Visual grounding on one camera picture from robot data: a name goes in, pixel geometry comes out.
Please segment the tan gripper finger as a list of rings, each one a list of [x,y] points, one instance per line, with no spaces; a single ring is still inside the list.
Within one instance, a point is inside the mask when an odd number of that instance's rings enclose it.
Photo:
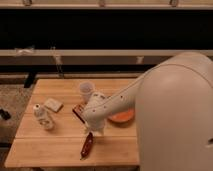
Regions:
[[[104,136],[104,131],[103,131],[103,130],[97,131],[97,133],[98,133],[99,135],[101,135],[101,136]]]

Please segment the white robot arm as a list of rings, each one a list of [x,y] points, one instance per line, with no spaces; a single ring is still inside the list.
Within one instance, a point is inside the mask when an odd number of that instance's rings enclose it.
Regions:
[[[135,109],[140,171],[213,171],[213,60],[183,52],[149,69],[83,112],[99,131],[110,115]]]

